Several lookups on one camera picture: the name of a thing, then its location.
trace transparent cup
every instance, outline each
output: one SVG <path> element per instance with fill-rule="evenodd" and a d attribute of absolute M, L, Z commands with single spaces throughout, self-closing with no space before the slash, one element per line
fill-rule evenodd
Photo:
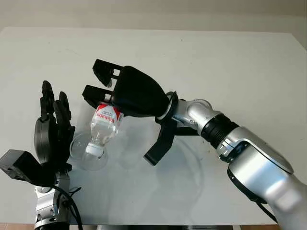
<path fill-rule="evenodd" d="M 70 146 L 71 157 L 85 170 L 96 171 L 102 169 L 108 160 L 106 147 L 103 146 L 101 153 L 92 155 L 86 153 L 85 149 L 91 141 L 90 132 L 81 132 L 74 137 Z"/>

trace white table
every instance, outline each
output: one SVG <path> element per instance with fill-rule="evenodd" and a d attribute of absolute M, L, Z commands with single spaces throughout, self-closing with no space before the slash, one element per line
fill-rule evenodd
<path fill-rule="evenodd" d="M 100 58 L 134 66 L 167 92 L 204 98 L 265 139 L 307 183 L 306 51 L 290 34 L 5 28 L 0 34 L 0 156 L 35 155 L 41 84 L 67 93 L 72 124 L 93 110 L 81 96 Z M 85 224 L 267 224 L 272 221 L 232 185 L 227 164 L 200 137 L 177 138 L 156 167 L 142 155 L 154 143 L 153 119 L 124 120 L 109 162 L 97 172 L 74 167 L 71 187 Z M 0 173 L 0 222 L 33 223 L 33 186 Z"/>

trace clear plastic bottle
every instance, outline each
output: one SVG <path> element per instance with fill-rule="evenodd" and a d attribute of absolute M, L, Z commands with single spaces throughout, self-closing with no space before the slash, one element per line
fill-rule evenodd
<path fill-rule="evenodd" d="M 107 103 L 101 103 L 91 121 L 91 140 L 82 157 L 82 165 L 88 170 L 98 170 L 107 162 L 105 144 L 113 138 L 123 118 L 118 109 Z"/>

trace bottle cap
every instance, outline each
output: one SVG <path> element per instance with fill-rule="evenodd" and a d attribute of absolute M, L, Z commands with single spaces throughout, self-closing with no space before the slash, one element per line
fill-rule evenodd
<path fill-rule="evenodd" d="M 104 147 L 90 142 L 86 146 L 85 152 L 100 158 L 104 153 Z"/>

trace cable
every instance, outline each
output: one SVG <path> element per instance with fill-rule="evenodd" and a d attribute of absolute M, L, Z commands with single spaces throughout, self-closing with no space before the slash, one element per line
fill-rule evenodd
<path fill-rule="evenodd" d="M 63 189 L 61 189 L 61 188 L 59 188 L 59 187 L 57 187 L 55 185 L 50 185 L 49 187 L 58 190 L 60 193 L 62 193 L 68 199 L 69 203 L 71 204 L 71 206 L 73 207 L 73 209 L 75 211 L 75 214 L 76 214 L 75 215 L 75 219 L 76 219 L 77 224 L 78 224 L 78 229 L 79 230 L 83 230 L 83 226 L 82 226 L 82 221 L 81 221 L 79 210 L 77 208 L 76 203 L 71 198 L 71 196 L 67 192 L 65 192 L 65 190 L 63 190 Z"/>
<path fill-rule="evenodd" d="M 73 191 L 69 191 L 69 193 L 71 194 L 71 197 L 72 197 L 72 195 L 74 195 L 76 192 L 79 192 L 81 189 L 82 189 L 82 187 L 79 187 L 79 188 L 77 188 L 77 189 L 75 189 L 75 190 L 73 190 Z"/>
<path fill-rule="evenodd" d="M 272 220 L 274 220 L 278 224 L 276 217 L 269 210 L 267 210 L 261 203 L 256 202 L 256 204 L 259 206 L 259 208 L 261 208 L 262 211 L 265 212 L 265 214 L 267 214 Z"/>

